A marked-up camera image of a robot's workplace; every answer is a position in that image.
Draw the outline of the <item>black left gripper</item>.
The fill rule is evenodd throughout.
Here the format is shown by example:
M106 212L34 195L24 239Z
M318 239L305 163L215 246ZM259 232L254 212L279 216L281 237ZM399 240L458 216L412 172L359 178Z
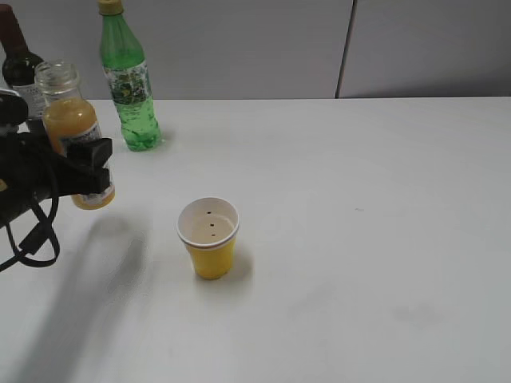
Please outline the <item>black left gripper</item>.
M100 194L113 185L108 169L112 154L109 138L73 143L64 157L48 140L9 133L1 138L1 179L18 194L35 199Z

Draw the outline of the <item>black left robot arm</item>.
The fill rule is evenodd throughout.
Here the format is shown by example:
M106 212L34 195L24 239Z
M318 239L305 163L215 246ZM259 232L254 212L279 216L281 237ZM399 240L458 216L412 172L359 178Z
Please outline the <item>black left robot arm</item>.
M109 138L71 144L63 156L45 137L28 132L3 136L1 226L31 209L32 202L103 192L110 182L106 163L112 154Z

